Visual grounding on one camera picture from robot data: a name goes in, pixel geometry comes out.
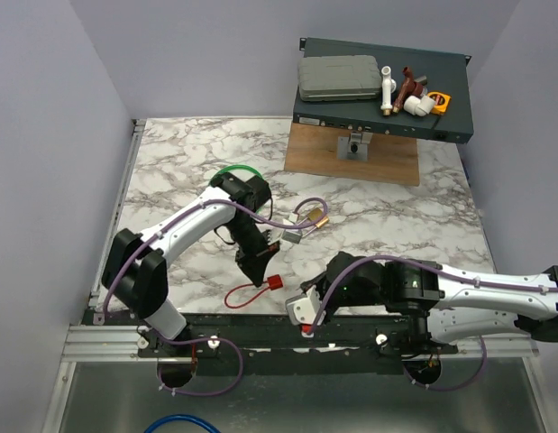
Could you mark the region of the red plastic seal tag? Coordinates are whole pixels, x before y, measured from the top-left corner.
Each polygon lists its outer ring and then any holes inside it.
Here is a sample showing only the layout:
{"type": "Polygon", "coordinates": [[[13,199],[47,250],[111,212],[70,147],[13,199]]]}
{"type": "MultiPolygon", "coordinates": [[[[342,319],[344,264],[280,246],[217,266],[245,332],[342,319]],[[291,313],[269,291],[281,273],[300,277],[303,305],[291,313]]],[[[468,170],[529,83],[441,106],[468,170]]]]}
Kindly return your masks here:
{"type": "Polygon", "coordinates": [[[282,289],[284,282],[278,275],[271,275],[257,289],[252,283],[242,284],[229,290],[224,296],[224,305],[228,309],[243,309],[267,292],[282,289]]]}

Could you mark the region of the brass padlock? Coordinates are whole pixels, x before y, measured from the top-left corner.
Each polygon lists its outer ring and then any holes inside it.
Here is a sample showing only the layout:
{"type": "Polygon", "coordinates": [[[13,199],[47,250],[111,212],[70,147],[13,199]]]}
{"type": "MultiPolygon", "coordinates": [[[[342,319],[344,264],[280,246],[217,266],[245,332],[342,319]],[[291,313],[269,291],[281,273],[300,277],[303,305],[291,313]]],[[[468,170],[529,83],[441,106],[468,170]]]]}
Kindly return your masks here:
{"type": "Polygon", "coordinates": [[[304,237],[325,226],[329,222],[329,217],[328,215],[323,215],[323,210],[317,207],[306,215],[305,222],[312,222],[313,224],[305,231],[304,237]]]}

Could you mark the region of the green cable lock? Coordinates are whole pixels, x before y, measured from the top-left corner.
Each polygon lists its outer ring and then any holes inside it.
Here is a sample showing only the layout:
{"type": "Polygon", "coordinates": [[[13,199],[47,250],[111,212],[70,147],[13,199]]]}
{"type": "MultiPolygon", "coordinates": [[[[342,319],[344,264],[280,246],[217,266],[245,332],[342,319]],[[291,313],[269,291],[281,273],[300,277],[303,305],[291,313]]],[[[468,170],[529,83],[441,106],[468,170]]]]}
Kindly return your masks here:
{"type": "Polygon", "coordinates": [[[208,185],[222,189],[231,200],[252,211],[259,211],[271,199],[268,182],[257,170],[244,164],[234,164],[219,170],[209,180],[208,185]],[[237,171],[246,171],[252,176],[247,180],[242,180],[236,176],[237,171]]]}

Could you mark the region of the white elbow pipe fitting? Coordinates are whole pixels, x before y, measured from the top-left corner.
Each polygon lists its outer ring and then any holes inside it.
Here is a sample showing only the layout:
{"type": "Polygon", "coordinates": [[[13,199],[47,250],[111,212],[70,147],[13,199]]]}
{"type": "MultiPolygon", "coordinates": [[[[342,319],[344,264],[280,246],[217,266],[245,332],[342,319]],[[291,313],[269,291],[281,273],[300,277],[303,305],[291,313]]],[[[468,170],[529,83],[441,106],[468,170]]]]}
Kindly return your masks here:
{"type": "Polygon", "coordinates": [[[413,115],[424,117],[429,115],[435,107],[435,100],[427,95],[421,97],[409,96],[403,105],[403,109],[413,115]]]}

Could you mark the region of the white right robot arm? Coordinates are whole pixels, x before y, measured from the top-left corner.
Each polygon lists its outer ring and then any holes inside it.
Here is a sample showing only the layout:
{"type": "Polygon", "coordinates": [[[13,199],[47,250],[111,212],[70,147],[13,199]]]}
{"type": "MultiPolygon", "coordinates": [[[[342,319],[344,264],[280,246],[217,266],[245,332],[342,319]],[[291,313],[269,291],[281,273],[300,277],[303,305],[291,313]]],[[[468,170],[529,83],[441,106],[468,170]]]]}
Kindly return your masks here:
{"type": "Polygon", "coordinates": [[[532,275],[481,273],[378,254],[339,252],[301,295],[286,302],[306,337],[341,307],[382,306],[405,319],[392,335],[375,333],[380,349],[419,355],[469,337],[527,335],[558,343],[558,266],[532,275]]]}

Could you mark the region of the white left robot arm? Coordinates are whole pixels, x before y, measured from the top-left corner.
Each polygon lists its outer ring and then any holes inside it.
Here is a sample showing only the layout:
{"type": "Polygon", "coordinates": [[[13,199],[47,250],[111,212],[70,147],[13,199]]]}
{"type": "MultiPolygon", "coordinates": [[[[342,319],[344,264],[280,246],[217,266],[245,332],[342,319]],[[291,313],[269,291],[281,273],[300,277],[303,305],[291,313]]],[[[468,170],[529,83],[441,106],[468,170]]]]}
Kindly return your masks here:
{"type": "Polygon", "coordinates": [[[264,282],[279,242],[262,232],[251,213],[271,201],[269,183],[259,176],[244,181],[231,173],[216,175],[190,205],[161,223],[135,234],[125,228],[113,239],[101,283],[138,319],[154,328],[168,355],[189,348],[187,320],[168,300],[168,269],[192,244],[225,227],[238,246],[235,263],[256,287],[264,282]]]}

